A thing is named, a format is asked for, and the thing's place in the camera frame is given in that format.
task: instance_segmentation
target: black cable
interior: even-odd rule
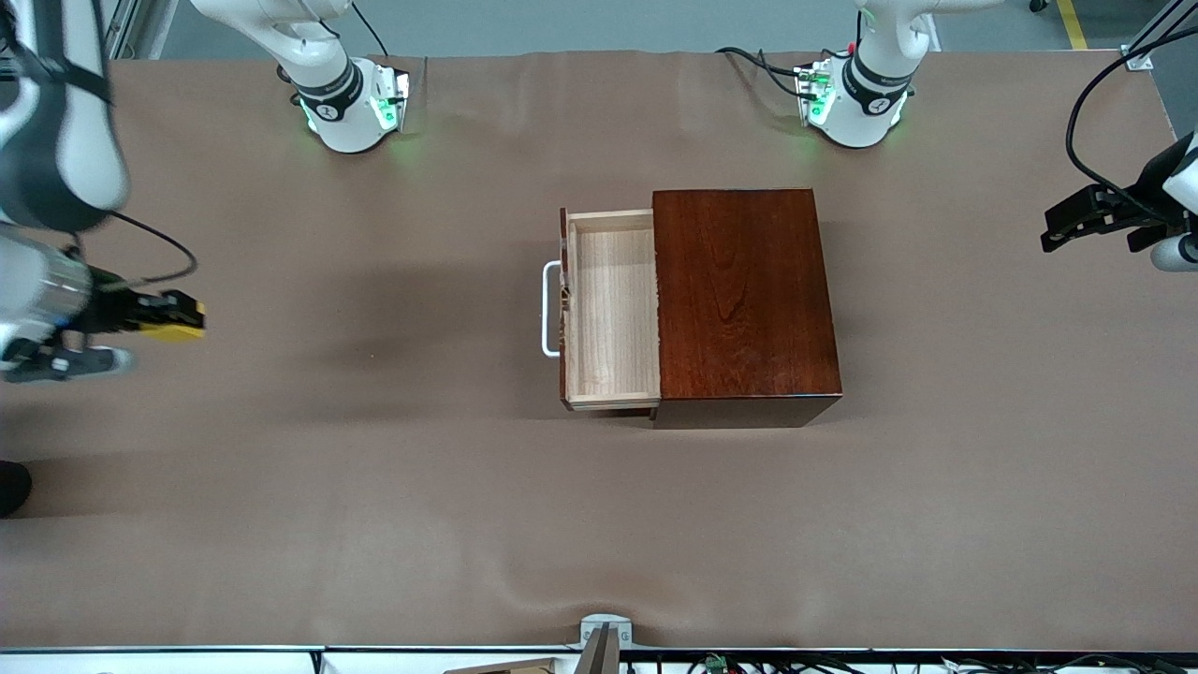
[[[1148,37],[1148,34],[1156,30],[1156,26],[1161,25],[1161,23],[1163,23],[1164,19],[1169,18],[1169,14],[1175,12],[1178,7],[1182,5],[1182,2],[1185,2],[1185,0],[1174,0],[1173,4],[1169,5],[1167,8],[1162,8],[1160,12],[1156,13],[1156,17],[1152,18],[1152,23],[1150,25],[1146,25],[1143,29],[1140,29],[1140,34]],[[1168,35],[1170,32],[1173,32],[1173,29],[1164,31],[1162,35]],[[1137,44],[1130,44],[1129,47],[1131,49],[1135,49]]]
[[[192,250],[189,250],[187,248],[187,245],[183,245],[182,243],[180,243],[179,241],[176,241],[175,238],[173,238],[170,235],[164,233],[162,231],[158,231],[157,229],[150,226],[149,224],[146,224],[144,221],[140,221],[140,220],[138,220],[135,218],[132,218],[132,217],[129,217],[129,215],[127,215],[125,213],[119,213],[116,211],[108,211],[108,214],[110,214],[113,217],[116,217],[116,218],[120,218],[120,219],[123,219],[125,221],[132,224],[133,226],[137,226],[138,229],[141,229],[143,231],[147,231],[150,233],[153,233],[158,238],[162,238],[163,241],[170,243],[171,245],[174,245],[175,248],[177,248],[179,251],[181,251],[184,255],[187,255],[187,266],[183,267],[180,271],[176,271],[176,272],[173,272],[173,273],[167,273],[167,274],[163,274],[163,275],[146,275],[146,277],[143,277],[143,278],[119,280],[116,283],[110,283],[108,285],[102,286],[101,290],[103,290],[105,292],[110,292],[110,291],[114,291],[114,290],[123,290],[126,287],[141,287],[143,285],[150,285],[151,283],[165,283],[167,280],[175,280],[175,279],[179,279],[179,278],[183,278],[184,275],[189,275],[196,268],[200,267],[200,260],[196,259],[195,254],[192,253]]]
[[[87,253],[83,248],[83,235],[78,231],[71,232],[71,242],[75,248],[75,259],[86,263]]]
[[[369,30],[370,35],[374,36],[375,42],[379,43],[379,48],[382,49],[382,55],[389,59],[391,57],[391,53],[387,51],[387,45],[382,43],[382,38],[379,37],[377,32],[375,32],[375,29],[374,29],[373,25],[370,25],[370,22],[368,22],[367,18],[364,16],[362,16],[362,10],[358,8],[358,4],[357,2],[350,2],[350,7],[353,7],[353,13],[357,14],[359,19],[362,19],[362,23],[367,26],[367,30]]]
[[[335,30],[333,30],[331,28],[328,28],[328,24],[325,23],[325,19],[320,19],[320,26],[323,28],[325,30],[327,30],[329,34],[332,34],[333,37],[335,37],[338,40],[341,38],[341,34],[337,32]]]
[[[274,74],[278,75],[279,79],[282,79],[283,81],[285,81],[288,84],[292,84],[292,85],[295,84],[294,81],[291,81],[291,75],[288,74],[288,71],[283,69],[283,63],[279,63],[279,65],[274,66]],[[300,91],[298,90],[291,92],[291,97],[289,98],[289,102],[292,105],[298,105],[300,104]]]
[[[722,49],[716,49],[715,53],[716,54],[733,54],[733,55],[740,56],[742,59],[744,59],[744,60],[749,61],[750,63],[757,66],[758,68],[766,71],[766,74],[768,74],[772,80],[774,80],[774,84],[776,84],[779,89],[781,89],[782,91],[786,91],[787,93],[789,93],[791,96],[794,96],[795,98],[803,98],[804,101],[815,101],[816,99],[815,95],[811,95],[811,93],[800,93],[800,92],[791,89],[786,84],[783,84],[782,80],[778,79],[779,74],[785,74],[787,77],[794,77],[794,71],[770,65],[766,60],[766,51],[764,50],[758,49],[756,56],[754,56],[749,51],[745,51],[744,49],[740,49],[739,47],[725,47]],[[810,67],[810,66],[811,66],[811,63],[804,63],[804,65],[800,65],[800,66],[797,66],[797,67]]]
[[[861,672],[860,669],[857,669],[849,664],[846,664],[843,661],[836,660],[835,657],[828,655],[812,652],[812,654],[804,654],[804,656],[815,660],[816,662],[823,664],[824,667],[830,667],[833,669],[847,672],[848,674],[864,674],[864,672]]]
[[[1169,30],[1164,31],[1162,35],[1169,35],[1174,30],[1178,30],[1178,28],[1180,28],[1181,24],[1184,24],[1186,19],[1190,18],[1190,14],[1194,13],[1194,10],[1198,10],[1198,5],[1191,5],[1190,8],[1186,10],[1186,13],[1181,14],[1181,18],[1179,18],[1178,20],[1173,22],[1173,25],[1169,26]]]
[[[745,51],[744,49],[742,49],[739,47],[725,47],[722,49],[716,49],[715,53],[716,54],[736,54],[737,56],[740,56],[742,59],[749,61],[750,63],[757,66],[758,68],[764,68],[764,69],[768,69],[768,71],[773,71],[773,72],[776,72],[778,74],[794,75],[794,71],[786,69],[786,68],[780,67],[780,66],[772,66],[772,65],[769,65],[769,63],[766,62],[764,57],[762,57],[761,60],[758,60],[757,56],[750,54],[749,51]]]
[[[831,670],[829,670],[829,669],[824,669],[823,667],[821,667],[821,666],[818,666],[818,664],[811,664],[811,663],[809,663],[809,662],[799,662],[798,664],[799,664],[799,668],[798,668],[798,669],[795,669],[795,668],[794,668],[794,663],[792,663],[792,664],[791,664],[791,666],[789,666],[789,667],[788,667],[788,668],[786,669],[786,674],[801,674],[803,672],[805,672],[805,670],[807,670],[807,669],[815,669],[815,670],[816,670],[816,672],[818,672],[819,674],[833,674],[833,672],[831,672]]]
[[[1178,40],[1180,40],[1181,37],[1185,37],[1181,34],[1178,34],[1178,36],[1179,36]],[[1078,664],[1082,664],[1083,662],[1087,662],[1087,661],[1090,661],[1090,660],[1097,660],[1100,667],[1106,667],[1107,663],[1111,663],[1111,664],[1115,664],[1115,666],[1124,667],[1124,668],[1127,668],[1127,669],[1135,669],[1135,670],[1139,672],[1140,674],[1151,674],[1152,670],[1154,670],[1151,667],[1149,667],[1146,664],[1140,664],[1138,662],[1132,662],[1130,660],[1126,660],[1126,658],[1123,658],[1123,657],[1119,657],[1119,656],[1106,655],[1106,654],[1101,654],[1101,652],[1091,652],[1089,655],[1083,655],[1082,657],[1071,660],[1071,661],[1066,662],[1065,664],[1058,664],[1057,667],[1046,667],[1043,669],[1040,669],[1040,672],[1043,673],[1043,674],[1054,674],[1057,672],[1060,672],[1061,669],[1065,669],[1066,667],[1077,667]]]
[[[1087,176],[1089,176],[1090,180],[1094,180],[1095,182],[1097,182],[1102,187],[1106,187],[1107,189],[1114,192],[1115,194],[1118,194],[1120,198],[1123,198],[1129,204],[1131,204],[1131,205],[1136,206],[1137,208],[1144,211],[1145,213],[1148,213],[1149,215],[1151,215],[1154,219],[1157,219],[1157,220],[1160,220],[1160,221],[1162,221],[1164,224],[1173,224],[1173,225],[1178,225],[1178,226],[1184,225],[1184,223],[1173,221],[1172,218],[1164,217],[1156,208],[1152,208],[1152,207],[1148,206],[1146,204],[1142,202],[1139,199],[1137,199],[1137,198],[1132,196],[1131,194],[1129,194],[1127,190],[1124,189],[1123,187],[1119,187],[1118,184],[1115,184],[1114,182],[1112,182],[1109,178],[1107,178],[1106,176],[1101,175],[1099,171],[1096,171],[1096,170],[1091,169],[1090,166],[1085,165],[1085,163],[1082,162],[1081,158],[1078,158],[1077,151],[1073,148],[1073,130],[1077,127],[1077,116],[1082,111],[1082,104],[1085,103],[1085,99],[1099,86],[1099,84],[1101,84],[1102,80],[1107,78],[1107,75],[1109,75],[1111,73],[1115,72],[1119,68],[1119,66],[1123,66],[1127,61],[1130,61],[1130,60],[1132,60],[1132,59],[1135,59],[1137,56],[1142,56],[1142,55],[1151,51],[1152,49],[1156,49],[1157,47],[1163,47],[1166,44],[1169,44],[1170,42],[1176,42],[1178,40],[1182,40],[1185,37],[1190,37],[1191,35],[1196,35],[1196,34],[1198,34],[1198,26],[1187,28],[1187,29],[1182,30],[1181,32],[1168,35],[1168,36],[1164,36],[1164,37],[1162,37],[1160,40],[1155,40],[1152,42],[1149,42],[1148,44],[1144,44],[1142,47],[1137,47],[1136,49],[1132,49],[1131,51],[1127,51],[1125,55],[1115,59],[1114,62],[1112,62],[1109,66],[1102,68],[1102,71],[1097,75],[1095,75],[1094,79],[1091,79],[1089,84],[1085,85],[1085,89],[1082,90],[1081,96],[1077,97],[1077,102],[1073,103],[1073,110],[1069,115],[1069,126],[1065,127],[1065,152],[1069,154],[1069,160],[1072,162],[1072,164],[1077,168],[1077,170],[1082,171],[1083,174],[1085,174]]]

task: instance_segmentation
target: white drawer handle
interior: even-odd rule
[[[549,269],[561,267],[562,260],[545,262],[540,269],[540,351],[551,359],[562,358],[562,352],[549,348]]]

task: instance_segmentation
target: light wood drawer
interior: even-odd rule
[[[839,400],[811,190],[657,192],[653,204],[562,208],[565,407],[732,429],[803,426]],[[547,278],[544,292],[549,314]],[[545,329],[553,356],[547,342]]]

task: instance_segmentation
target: metal frame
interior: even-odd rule
[[[104,51],[109,60],[125,56],[141,5],[141,0],[117,0],[113,18],[108,22],[108,31],[104,34]]]
[[[1190,18],[1194,11],[1198,10],[1198,0],[1172,0],[1167,4],[1160,12],[1135,37],[1131,42],[1120,47],[1120,51],[1127,55],[1133,49],[1138,49],[1143,44],[1155,42],[1166,35],[1173,32],[1186,19]],[[1127,61],[1127,69],[1130,71],[1150,71],[1152,69],[1152,57],[1151,51],[1136,56]]]

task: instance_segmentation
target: white robotic arm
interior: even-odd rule
[[[1002,0],[855,0],[864,18],[852,54],[798,72],[804,120],[835,142],[882,140],[907,101],[912,75],[931,47],[927,16],[985,10]]]
[[[1149,159],[1133,184],[1088,184],[1045,211],[1046,253],[1075,238],[1130,229],[1127,248],[1152,248],[1161,271],[1198,271],[1198,130]]]
[[[351,59],[321,22],[351,0],[192,0],[204,16],[246,35],[286,72],[308,126],[338,152],[362,152],[403,125],[407,73]]]
[[[78,251],[18,233],[18,226],[79,233],[125,204],[128,174],[109,116],[102,35],[97,0],[0,6],[0,37],[19,72],[17,98],[0,111],[0,375],[7,382],[121,372],[131,356],[91,347],[91,334],[204,324],[199,304],[182,292],[134,292]],[[65,332],[86,335],[81,348],[68,348]]]
[[[1186,153],[1162,189],[1190,213],[1198,213],[1198,130],[1190,135]],[[1178,233],[1152,248],[1152,263],[1161,271],[1198,271],[1198,235]]]

